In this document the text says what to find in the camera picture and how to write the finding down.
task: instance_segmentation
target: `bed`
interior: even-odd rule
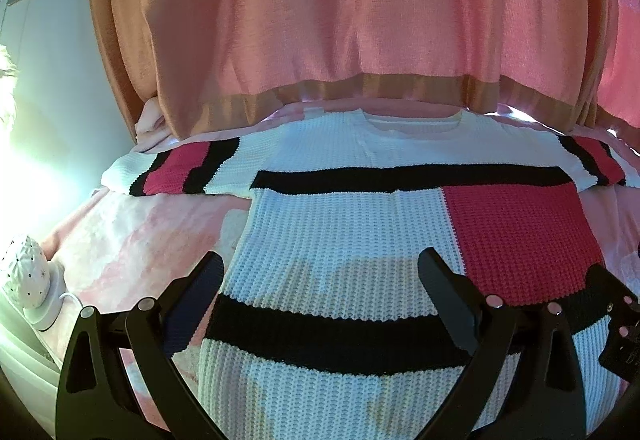
[[[322,110],[347,111],[355,106],[377,115],[414,117],[444,116],[456,110],[451,106],[388,99],[298,103],[253,128],[202,134],[188,142],[230,138],[315,116]],[[153,118],[149,115],[153,110],[153,105],[148,107],[147,118]],[[515,118],[507,106],[500,106],[500,112],[490,116],[505,124],[525,124],[540,131],[551,131],[539,123]],[[153,120],[149,125],[151,130],[155,123]],[[583,128],[576,133],[607,142],[640,170],[640,156],[610,133]],[[141,142],[138,149],[146,148],[149,152],[178,145],[164,128],[154,136],[147,134]],[[580,200],[607,267],[632,290],[640,292],[640,193],[623,186],[591,188],[580,194]],[[244,229],[249,204],[248,200],[228,195],[132,198],[103,188],[62,222],[42,245],[48,258],[64,265],[67,287],[84,305],[94,305],[102,313],[123,311],[145,296],[158,296],[172,279],[186,276],[208,250],[216,251],[228,265]],[[78,312],[73,301],[65,302],[54,326],[40,333],[59,366]],[[189,346],[172,357],[194,394],[198,387],[200,343],[209,313],[210,308]],[[146,418],[162,426],[162,418],[129,350],[124,352],[124,361]]]

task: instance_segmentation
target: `knit sweater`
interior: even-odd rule
[[[198,399],[232,440],[413,439],[468,362],[420,284],[433,246],[512,306],[558,300],[588,429],[619,379],[600,367],[602,254],[578,192],[640,186],[606,144],[500,124],[327,113],[230,140],[130,153],[103,175],[131,195],[250,198],[200,355]],[[518,353],[476,427],[497,416]]]

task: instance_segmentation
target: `white knit fabric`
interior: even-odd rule
[[[255,191],[262,210],[250,211],[221,287],[243,303],[373,321],[435,315],[417,275],[420,252],[433,246],[452,271],[465,273],[441,189],[321,197]]]
[[[620,380],[598,363],[609,318],[574,335],[591,432],[612,409]],[[475,428],[496,419],[520,356],[508,356]],[[463,368],[342,375],[261,359],[204,339],[198,400],[230,439],[413,440]]]
[[[120,157],[102,173],[102,185],[117,193],[129,194],[129,186],[140,175],[140,170],[151,167],[156,156],[145,153],[129,153]]]
[[[453,130],[428,133],[423,139],[381,130],[375,124],[376,117],[362,110],[327,113],[253,133],[240,139],[241,149],[221,166],[206,192],[215,186],[215,192],[238,194],[239,179],[250,184],[259,169],[297,172],[425,163],[560,166],[579,191],[596,183],[597,179],[554,134],[500,124],[471,112],[460,113]]]

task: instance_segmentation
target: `metal rivet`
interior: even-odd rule
[[[562,307],[555,301],[549,303],[546,306],[546,309],[549,310],[549,313],[553,315],[560,315],[562,313]]]
[[[152,297],[145,297],[138,302],[138,309],[146,312],[151,310],[156,305],[156,300]]]
[[[80,311],[80,317],[83,317],[85,319],[91,317],[93,314],[94,314],[94,307],[92,307],[92,306],[85,306]]]
[[[500,308],[502,305],[504,305],[504,301],[502,300],[502,298],[499,295],[488,295],[486,297],[486,303],[491,307],[491,308]]]

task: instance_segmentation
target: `red knit panel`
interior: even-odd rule
[[[146,178],[145,195],[183,192],[184,181],[194,167],[202,165],[208,150],[209,142],[193,142],[172,149],[164,163]]]
[[[607,154],[599,140],[585,136],[574,136],[574,140],[593,156],[600,172],[609,179],[609,185],[617,184],[625,177],[620,164]]]
[[[602,253],[575,185],[443,188],[466,274],[511,305],[549,301],[585,287]]]

